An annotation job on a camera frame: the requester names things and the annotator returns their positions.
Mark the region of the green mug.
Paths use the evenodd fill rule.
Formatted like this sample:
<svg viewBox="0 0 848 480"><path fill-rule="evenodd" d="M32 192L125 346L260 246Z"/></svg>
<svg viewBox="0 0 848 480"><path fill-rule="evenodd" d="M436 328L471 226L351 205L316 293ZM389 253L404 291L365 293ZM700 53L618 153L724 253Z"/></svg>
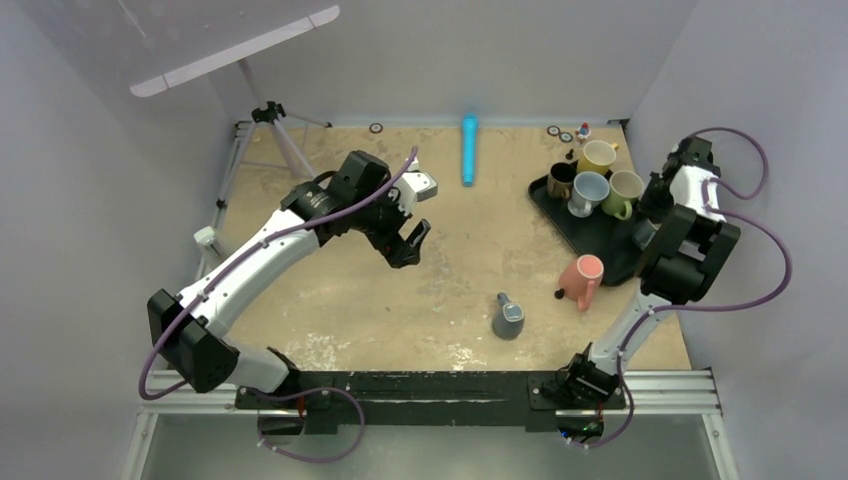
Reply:
<svg viewBox="0 0 848 480"><path fill-rule="evenodd" d="M630 219L645 188L642 178L632 171L617 171L610 175L608 184L610 191L601 203L602 211L618 220Z"/></svg>

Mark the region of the brown mug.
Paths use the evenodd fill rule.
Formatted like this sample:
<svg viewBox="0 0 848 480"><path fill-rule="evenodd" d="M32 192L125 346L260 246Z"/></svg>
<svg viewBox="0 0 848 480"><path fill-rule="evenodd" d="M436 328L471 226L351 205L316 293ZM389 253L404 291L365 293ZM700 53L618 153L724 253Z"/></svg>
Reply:
<svg viewBox="0 0 848 480"><path fill-rule="evenodd" d="M569 200L576 175L576 168L571 163L553 164L547 175L547 195L552 199Z"/></svg>

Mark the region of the slate blue mug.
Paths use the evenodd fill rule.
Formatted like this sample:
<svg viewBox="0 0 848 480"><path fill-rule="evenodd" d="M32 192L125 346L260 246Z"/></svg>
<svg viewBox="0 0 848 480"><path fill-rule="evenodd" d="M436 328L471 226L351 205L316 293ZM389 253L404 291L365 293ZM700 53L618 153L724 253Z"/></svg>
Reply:
<svg viewBox="0 0 848 480"><path fill-rule="evenodd" d="M513 302L505 292L496 295L498 310L491 322L493 333L503 340L514 340L522 332L525 322L525 311Z"/></svg>

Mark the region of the dark blue-grey mug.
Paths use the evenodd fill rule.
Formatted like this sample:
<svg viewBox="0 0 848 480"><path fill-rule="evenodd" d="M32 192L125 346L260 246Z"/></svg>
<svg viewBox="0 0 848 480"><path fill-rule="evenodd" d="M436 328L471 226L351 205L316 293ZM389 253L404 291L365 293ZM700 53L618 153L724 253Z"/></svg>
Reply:
<svg viewBox="0 0 848 480"><path fill-rule="evenodd" d="M641 251L645 251L659 228L659 224L648 219L642 220L634 226L631 235L632 241Z"/></svg>

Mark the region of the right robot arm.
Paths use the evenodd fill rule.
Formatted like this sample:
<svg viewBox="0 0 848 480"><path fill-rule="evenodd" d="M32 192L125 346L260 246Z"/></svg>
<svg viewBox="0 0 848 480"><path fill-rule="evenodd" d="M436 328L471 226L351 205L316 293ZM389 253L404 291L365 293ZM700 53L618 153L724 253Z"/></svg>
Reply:
<svg viewBox="0 0 848 480"><path fill-rule="evenodd" d="M711 142L692 134L653 172L637 203L642 253L638 290L616 321L574 355L558 384L576 407L604 403L622 387L629 361L673 308L701 300L741 236L718 211L721 177Z"/></svg>

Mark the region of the light grey mug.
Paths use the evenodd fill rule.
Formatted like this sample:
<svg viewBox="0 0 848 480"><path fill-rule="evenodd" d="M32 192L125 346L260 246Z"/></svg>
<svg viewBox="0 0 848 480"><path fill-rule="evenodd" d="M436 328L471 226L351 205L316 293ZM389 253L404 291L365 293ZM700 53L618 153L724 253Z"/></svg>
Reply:
<svg viewBox="0 0 848 480"><path fill-rule="evenodd" d="M608 180L597 172L578 173L573 181L568 211L577 218L589 217L609 195Z"/></svg>

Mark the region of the yellow mug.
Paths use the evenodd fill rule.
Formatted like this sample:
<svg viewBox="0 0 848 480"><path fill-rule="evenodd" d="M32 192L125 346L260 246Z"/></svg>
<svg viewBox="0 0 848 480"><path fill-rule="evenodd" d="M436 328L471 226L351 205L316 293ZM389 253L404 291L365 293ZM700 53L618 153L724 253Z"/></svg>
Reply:
<svg viewBox="0 0 848 480"><path fill-rule="evenodd" d="M611 171L611 166L617 159L617 143L609 143L603 140L590 140L583 145L582 154L577 162L578 174L594 172L606 176Z"/></svg>

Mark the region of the pink mug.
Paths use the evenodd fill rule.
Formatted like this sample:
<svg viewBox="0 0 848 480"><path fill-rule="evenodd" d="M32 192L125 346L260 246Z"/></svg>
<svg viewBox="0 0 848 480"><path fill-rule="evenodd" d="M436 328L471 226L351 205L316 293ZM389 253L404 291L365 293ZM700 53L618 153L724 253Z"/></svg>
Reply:
<svg viewBox="0 0 848 480"><path fill-rule="evenodd" d="M560 274L557 290L564 289L564 298L573 301L578 311L585 313L589 310L594 295L601 285L603 275L604 264L599 257L590 254L581 255Z"/></svg>

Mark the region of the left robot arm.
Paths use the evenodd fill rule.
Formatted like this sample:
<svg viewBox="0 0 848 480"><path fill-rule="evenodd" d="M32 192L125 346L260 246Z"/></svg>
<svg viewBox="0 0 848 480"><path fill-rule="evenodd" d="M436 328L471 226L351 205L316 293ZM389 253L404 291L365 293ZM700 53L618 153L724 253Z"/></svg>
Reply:
<svg viewBox="0 0 848 480"><path fill-rule="evenodd" d="M414 207L437 193L415 151L397 173L365 151L349 152L338 169L296 185L262 228L210 273L176 294L161 289L148 299L152 354L197 393L231 383L258 390L272 408L289 407L298 395L296 366L272 347L228 342L236 320L286 270L349 231L362 233L394 269L419 264L429 222L420 220L408 237L400 230Z"/></svg>

